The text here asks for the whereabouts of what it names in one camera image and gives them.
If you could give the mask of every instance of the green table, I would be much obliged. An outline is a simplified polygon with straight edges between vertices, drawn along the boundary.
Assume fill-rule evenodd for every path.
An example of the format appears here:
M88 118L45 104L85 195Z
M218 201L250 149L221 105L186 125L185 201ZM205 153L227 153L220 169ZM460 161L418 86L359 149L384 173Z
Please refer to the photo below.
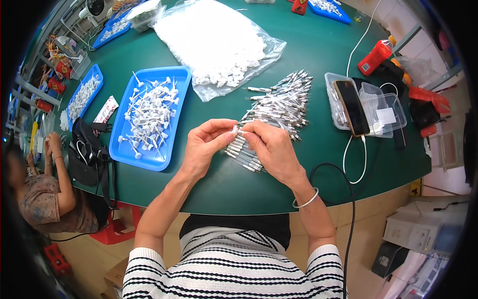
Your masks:
M241 13L256 22L271 36L287 42L281 59L245 86L269 87L289 73L303 68L314 76L306 116L310 125L302 129L302 141L294 144L301 164L308 173L322 162L341 166L350 131L339 130L332 124L324 74L332 72L345 75L350 52L368 24L355 21L350 25L343 24L318 16L311 9L308 9L304 16L300 16L292 13L292 4L284 0L272 5L248 5L243 1L232 0L223 2L233 9L247 8L248 10ZM171 7L174 2L168 1L165 4ZM353 16L356 12L350 6L342 5L342 7L349 16ZM387 38L386 33L373 22L369 33L352 57L350 77L363 77L357 69L357 63L368 54L377 40L383 38ZM104 76L104 85L84 115L86 122L93 121L110 95L114 95L117 101L121 100L132 70L178 65L167 46L153 30L143 33L129 30L88 54L92 64L99 65ZM375 84L383 83L377 78L369 79ZM77 85L78 81L74 80L67 83L60 110L66 108ZM179 169L189 130L211 118L240 119L251 105L251 101L244 100L244 97L251 95L256 93L237 89L224 97L203 103L190 86L181 111L169 166L164 171L154 172L116 163L118 200L147 206ZM367 138L369 164L364 180L354 185L357 199L389 191L431 172L431 161L425 154L423 139L410 122L408 101L406 97L402 100L408 118L408 146L404 150L397 151L393 139ZM55 120L57 132L61 131L59 115L58 112ZM115 117L117 113L113 114L109 123L114 123ZM101 135L103 144L109 144L109 135ZM353 140L346 163L347 175L351 180L356 180L361 175L363 156L362 142L359 138ZM320 196L332 202L330 205L350 201L344 179L331 167L321 168L315 175L314 184L319 187ZM95 192L95 188L83 186L76 181L73 185ZM213 157L206 177L193 188L181 211L220 215L285 213L296 211L292 207L292 201L292 192L272 176L266 173L252 173L219 152Z

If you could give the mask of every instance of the brown patterned shirt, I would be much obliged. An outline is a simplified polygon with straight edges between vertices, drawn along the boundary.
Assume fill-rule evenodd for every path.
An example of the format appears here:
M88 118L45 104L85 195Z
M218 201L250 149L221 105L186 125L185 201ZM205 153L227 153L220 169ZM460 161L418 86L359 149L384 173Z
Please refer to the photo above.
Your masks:
M58 179L49 175L25 178L27 191L19 203L20 214L41 233L93 233L98 221L88 206L87 192L73 187L76 206L60 217L58 211Z

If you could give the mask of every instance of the phone case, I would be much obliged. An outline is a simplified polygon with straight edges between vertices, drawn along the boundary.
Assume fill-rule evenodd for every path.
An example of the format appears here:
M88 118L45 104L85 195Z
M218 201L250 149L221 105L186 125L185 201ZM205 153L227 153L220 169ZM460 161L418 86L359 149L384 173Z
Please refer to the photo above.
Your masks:
M347 111L347 107L345 106L344 99L342 98L342 95L340 94L340 90L338 90L338 86L337 86L337 83L336 83L337 81L334 81L334 88L335 88L335 91L337 92L337 95L338 95L338 98L340 99L340 102L342 103L342 107L344 107L345 117L347 117L347 121L348 121L350 130L352 131L352 135L354 137L360 137L360 136L363 136L363 135L370 134L370 129L369 129L368 133L364 133L364 134L360 134L360 135L355 134L354 127L352 126L352 122L350 121L350 116L348 115L348 111Z

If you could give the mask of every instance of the cardboard box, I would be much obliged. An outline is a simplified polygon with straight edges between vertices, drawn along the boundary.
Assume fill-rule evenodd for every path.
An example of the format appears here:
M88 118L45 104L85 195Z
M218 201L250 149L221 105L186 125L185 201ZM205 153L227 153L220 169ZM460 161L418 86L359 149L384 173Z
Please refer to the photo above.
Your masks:
M119 264L109 270L103 277L108 289L105 294L110 299L121 299L118 297L119 291L123 290L123 279L128 266L128 258L122 260Z

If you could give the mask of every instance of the barcode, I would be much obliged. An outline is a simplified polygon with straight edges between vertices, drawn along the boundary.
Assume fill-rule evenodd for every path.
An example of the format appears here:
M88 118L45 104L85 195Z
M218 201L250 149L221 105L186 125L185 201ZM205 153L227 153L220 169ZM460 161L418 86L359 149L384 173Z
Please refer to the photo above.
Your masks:
M368 63L365 63L364 65L362 65L362 69L364 70L364 72L366 72L369 68L370 66Z

